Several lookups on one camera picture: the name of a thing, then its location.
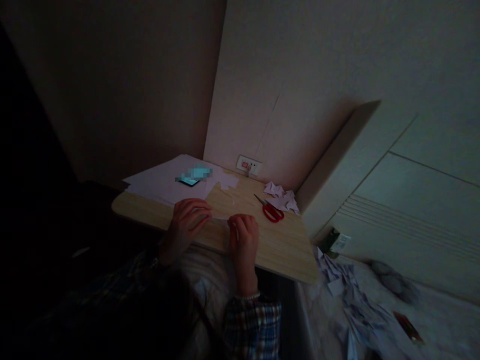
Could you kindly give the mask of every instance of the right hand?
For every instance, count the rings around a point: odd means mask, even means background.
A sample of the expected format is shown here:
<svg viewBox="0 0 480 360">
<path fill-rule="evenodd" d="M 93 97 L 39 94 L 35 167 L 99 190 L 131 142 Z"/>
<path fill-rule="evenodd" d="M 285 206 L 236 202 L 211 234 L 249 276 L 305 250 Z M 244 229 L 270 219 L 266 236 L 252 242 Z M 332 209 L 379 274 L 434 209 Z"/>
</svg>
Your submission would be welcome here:
<svg viewBox="0 0 480 360">
<path fill-rule="evenodd" d="M 229 250 L 235 269 L 237 294 L 249 297 L 258 293 L 255 258 L 259 248 L 260 230 L 255 218 L 236 214 L 228 219 L 230 227 Z"/>
</svg>

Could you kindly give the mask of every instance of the beige wall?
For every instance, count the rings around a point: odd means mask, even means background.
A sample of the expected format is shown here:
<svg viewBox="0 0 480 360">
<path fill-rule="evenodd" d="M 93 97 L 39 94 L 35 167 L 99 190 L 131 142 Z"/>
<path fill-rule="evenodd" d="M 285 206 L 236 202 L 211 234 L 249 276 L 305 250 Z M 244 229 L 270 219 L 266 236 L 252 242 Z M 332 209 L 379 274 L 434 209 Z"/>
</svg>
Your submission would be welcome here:
<svg viewBox="0 0 480 360">
<path fill-rule="evenodd" d="M 262 180 L 298 189 L 359 104 L 477 122 L 479 11 L 474 1 L 229 0 L 204 160 L 233 169 L 249 156 Z"/>
<path fill-rule="evenodd" d="M 0 4 L 79 180 L 118 186 L 178 154 L 202 157 L 225 1 Z"/>
</svg>

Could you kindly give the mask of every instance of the smartphone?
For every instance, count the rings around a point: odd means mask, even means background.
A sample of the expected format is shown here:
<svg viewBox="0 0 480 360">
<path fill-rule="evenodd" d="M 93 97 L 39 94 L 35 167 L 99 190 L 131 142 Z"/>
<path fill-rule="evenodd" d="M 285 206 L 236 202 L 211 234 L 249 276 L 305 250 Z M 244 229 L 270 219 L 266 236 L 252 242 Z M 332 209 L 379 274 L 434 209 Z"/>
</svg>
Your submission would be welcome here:
<svg viewBox="0 0 480 360">
<path fill-rule="evenodd" d="M 182 183 L 182 184 L 185 184 L 185 185 L 187 185 L 187 186 L 189 186 L 189 187 L 192 188 L 192 187 L 194 187 L 197 183 L 199 183 L 200 180 L 193 180 L 193 179 L 191 179 L 191 178 L 189 178 L 189 177 L 184 177 L 183 179 L 178 180 L 178 182 L 179 182 L 179 183 Z"/>
</svg>

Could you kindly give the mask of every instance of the bed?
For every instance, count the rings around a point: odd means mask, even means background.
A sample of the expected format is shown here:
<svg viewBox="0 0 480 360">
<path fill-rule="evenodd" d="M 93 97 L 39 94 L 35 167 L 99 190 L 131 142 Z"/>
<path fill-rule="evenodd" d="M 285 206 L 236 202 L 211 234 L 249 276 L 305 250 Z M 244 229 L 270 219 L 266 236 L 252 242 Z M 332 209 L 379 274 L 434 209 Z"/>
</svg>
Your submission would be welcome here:
<svg viewBox="0 0 480 360">
<path fill-rule="evenodd" d="M 396 311 L 408 317 L 424 340 L 424 345 L 413 345 L 403 330 L 401 346 L 414 346 L 419 359 L 480 359 L 480 308 L 421 284 L 415 283 L 421 293 L 418 305 L 409 305 L 398 299 L 378 280 L 370 267 L 343 256 L 339 264 L 353 265 L 359 288 L 371 303 L 381 304 L 387 311 Z M 324 272 L 319 269 L 316 284 L 295 283 L 297 316 L 304 337 L 305 358 L 312 360 L 346 359 L 344 344 L 336 335 L 338 324 L 348 325 L 344 313 L 343 296 L 333 297 L 329 292 Z M 367 355 L 365 346 L 355 344 L 358 359 Z"/>
</svg>

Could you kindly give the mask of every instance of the electrical outlet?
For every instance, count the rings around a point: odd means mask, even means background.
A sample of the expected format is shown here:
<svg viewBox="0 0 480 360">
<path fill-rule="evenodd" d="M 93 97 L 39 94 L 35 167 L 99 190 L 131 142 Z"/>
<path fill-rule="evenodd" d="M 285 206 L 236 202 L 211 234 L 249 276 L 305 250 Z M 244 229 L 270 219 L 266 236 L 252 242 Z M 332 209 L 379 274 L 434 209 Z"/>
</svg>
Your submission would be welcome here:
<svg viewBox="0 0 480 360">
<path fill-rule="evenodd" d="M 259 174 L 260 168 L 262 167 L 262 163 L 260 161 L 253 160 L 249 157 L 240 155 L 238 157 L 238 161 L 236 162 L 236 168 L 248 173 L 249 166 L 250 166 L 250 174 L 257 176 Z"/>
</svg>

